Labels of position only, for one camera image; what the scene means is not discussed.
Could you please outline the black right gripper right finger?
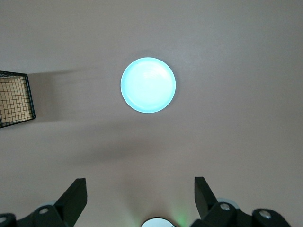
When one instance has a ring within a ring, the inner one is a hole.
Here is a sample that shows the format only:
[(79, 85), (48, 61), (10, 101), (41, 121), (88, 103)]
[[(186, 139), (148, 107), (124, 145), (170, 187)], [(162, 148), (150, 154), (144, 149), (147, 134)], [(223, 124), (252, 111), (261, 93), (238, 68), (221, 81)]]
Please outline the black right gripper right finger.
[(251, 216), (229, 202), (219, 202), (204, 177), (195, 177), (195, 204), (200, 219), (194, 227), (250, 227)]

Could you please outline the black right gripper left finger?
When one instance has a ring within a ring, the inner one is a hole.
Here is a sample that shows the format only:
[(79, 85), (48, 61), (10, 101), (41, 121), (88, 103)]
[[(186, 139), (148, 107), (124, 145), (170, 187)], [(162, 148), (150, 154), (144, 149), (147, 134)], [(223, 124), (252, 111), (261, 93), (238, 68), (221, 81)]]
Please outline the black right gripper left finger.
[(87, 205), (86, 179), (78, 178), (53, 204), (21, 219), (22, 227), (73, 227)]

